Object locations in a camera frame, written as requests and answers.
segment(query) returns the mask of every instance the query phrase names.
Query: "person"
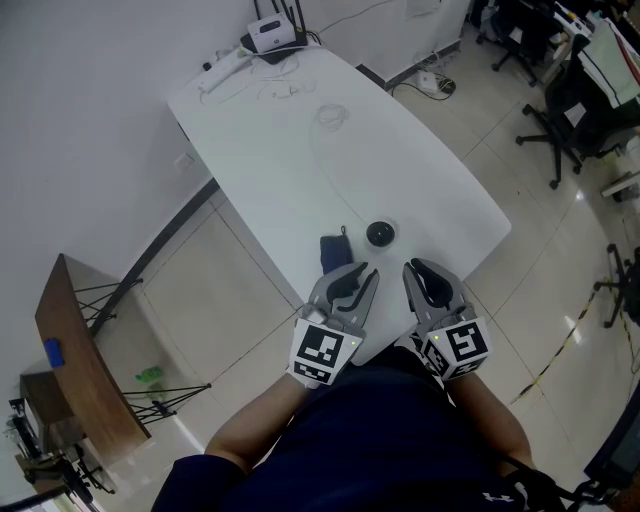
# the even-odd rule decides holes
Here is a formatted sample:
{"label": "person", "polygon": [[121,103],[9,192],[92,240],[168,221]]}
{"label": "person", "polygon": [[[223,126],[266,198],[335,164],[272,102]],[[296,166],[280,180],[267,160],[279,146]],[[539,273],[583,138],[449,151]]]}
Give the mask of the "person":
{"label": "person", "polygon": [[331,386],[285,374],[175,462],[152,512],[522,511],[516,465],[534,468],[529,442],[482,380],[443,389],[396,343]]}

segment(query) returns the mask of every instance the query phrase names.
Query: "black cable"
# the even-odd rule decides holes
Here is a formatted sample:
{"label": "black cable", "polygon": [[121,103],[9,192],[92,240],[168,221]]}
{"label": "black cable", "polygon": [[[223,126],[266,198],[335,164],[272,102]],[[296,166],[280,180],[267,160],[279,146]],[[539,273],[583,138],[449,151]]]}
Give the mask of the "black cable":
{"label": "black cable", "polygon": [[429,99],[431,99],[431,100],[435,100],[435,101],[444,101],[444,100],[446,100],[446,99],[448,99],[448,98],[451,98],[451,95],[452,95],[452,94],[455,92],[455,90],[456,90],[456,88],[455,88],[455,82],[454,82],[453,80],[451,80],[451,85],[453,85],[453,89],[452,89],[452,91],[451,91],[447,96],[445,96],[444,98],[435,98],[434,96],[431,96],[430,94],[427,94],[427,93],[426,93],[426,92],[424,92],[422,89],[420,89],[419,87],[416,87],[416,86],[415,86],[415,85],[413,85],[413,84],[408,84],[408,83],[406,83],[406,82],[400,82],[399,84],[396,84],[396,85],[394,85],[394,86],[391,88],[391,97],[393,97],[393,93],[395,92],[396,87],[400,87],[401,85],[406,85],[406,86],[408,86],[408,87],[411,87],[411,88],[415,89],[416,91],[418,91],[420,94],[422,94],[422,95],[426,96],[427,98],[429,98]]}

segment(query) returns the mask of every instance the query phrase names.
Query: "power strip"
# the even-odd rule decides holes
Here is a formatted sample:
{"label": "power strip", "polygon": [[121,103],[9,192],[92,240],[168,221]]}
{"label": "power strip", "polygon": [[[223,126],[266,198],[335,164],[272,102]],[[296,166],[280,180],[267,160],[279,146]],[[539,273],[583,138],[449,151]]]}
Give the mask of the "power strip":
{"label": "power strip", "polygon": [[242,48],[236,48],[229,55],[215,62],[209,71],[200,75],[198,89],[204,94],[210,93],[252,57],[253,55],[247,55]]}

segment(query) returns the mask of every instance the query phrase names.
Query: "navy shirt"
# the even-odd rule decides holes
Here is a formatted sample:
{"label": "navy shirt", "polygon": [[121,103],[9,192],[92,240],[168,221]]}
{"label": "navy shirt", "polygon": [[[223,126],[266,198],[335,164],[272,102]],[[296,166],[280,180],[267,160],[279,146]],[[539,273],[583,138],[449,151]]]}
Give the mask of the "navy shirt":
{"label": "navy shirt", "polygon": [[479,447],[425,379],[358,367],[321,386],[248,476],[211,455],[177,461],[153,512],[522,511]]}

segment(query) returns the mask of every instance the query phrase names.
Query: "blue object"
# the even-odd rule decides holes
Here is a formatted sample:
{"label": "blue object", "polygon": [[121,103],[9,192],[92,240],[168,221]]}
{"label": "blue object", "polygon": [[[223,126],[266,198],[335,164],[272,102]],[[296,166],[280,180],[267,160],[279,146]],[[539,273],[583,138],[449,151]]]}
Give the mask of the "blue object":
{"label": "blue object", "polygon": [[44,342],[44,351],[47,353],[51,368],[64,366],[64,359],[60,350],[60,342],[55,338],[49,338]]}

